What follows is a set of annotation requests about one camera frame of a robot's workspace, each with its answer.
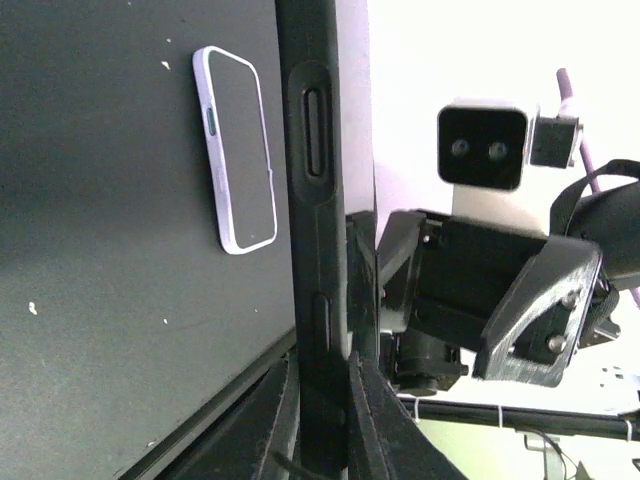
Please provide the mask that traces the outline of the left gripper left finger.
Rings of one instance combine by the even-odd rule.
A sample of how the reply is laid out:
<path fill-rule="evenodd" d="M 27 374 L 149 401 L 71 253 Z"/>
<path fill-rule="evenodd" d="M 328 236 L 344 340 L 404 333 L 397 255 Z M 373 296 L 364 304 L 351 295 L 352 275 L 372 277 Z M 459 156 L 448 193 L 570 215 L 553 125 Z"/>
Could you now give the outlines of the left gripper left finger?
<path fill-rule="evenodd" d="M 288 479 L 274 453 L 290 458 L 299 427 L 295 357 L 274 364 L 257 387 L 164 471 L 166 479 Z"/>

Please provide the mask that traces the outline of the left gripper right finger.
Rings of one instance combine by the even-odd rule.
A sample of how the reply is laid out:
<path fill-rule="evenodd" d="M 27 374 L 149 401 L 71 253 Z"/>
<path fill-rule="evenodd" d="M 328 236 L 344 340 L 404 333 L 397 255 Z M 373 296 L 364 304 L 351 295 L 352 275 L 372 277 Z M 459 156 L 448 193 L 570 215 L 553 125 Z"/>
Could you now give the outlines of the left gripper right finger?
<path fill-rule="evenodd" d="M 349 380 L 349 478 L 446 480 L 465 477 L 419 430 L 376 362 L 352 352 Z"/>

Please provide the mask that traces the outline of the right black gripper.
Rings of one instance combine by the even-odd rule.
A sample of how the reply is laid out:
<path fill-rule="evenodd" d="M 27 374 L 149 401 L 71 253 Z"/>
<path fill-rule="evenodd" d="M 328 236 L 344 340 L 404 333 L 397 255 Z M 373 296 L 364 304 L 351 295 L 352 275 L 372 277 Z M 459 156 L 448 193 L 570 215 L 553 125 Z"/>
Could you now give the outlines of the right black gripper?
<path fill-rule="evenodd" d="M 539 237 L 424 211 L 347 217 L 352 348 L 380 356 L 404 393 L 446 391 L 462 376 L 554 388 L 585 322 L 603 254 L 593 242 Z"/>

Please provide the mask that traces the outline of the black phone case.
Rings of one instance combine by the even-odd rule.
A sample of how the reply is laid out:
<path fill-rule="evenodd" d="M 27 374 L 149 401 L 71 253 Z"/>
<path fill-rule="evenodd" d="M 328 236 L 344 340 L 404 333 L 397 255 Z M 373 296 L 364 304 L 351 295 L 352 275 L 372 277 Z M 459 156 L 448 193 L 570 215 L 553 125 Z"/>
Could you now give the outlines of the black phone case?
<path fill-rule="evenodd" d="M 303 466 L 347 468 L 349 342 L 336 4 L 278 1 Z"/>

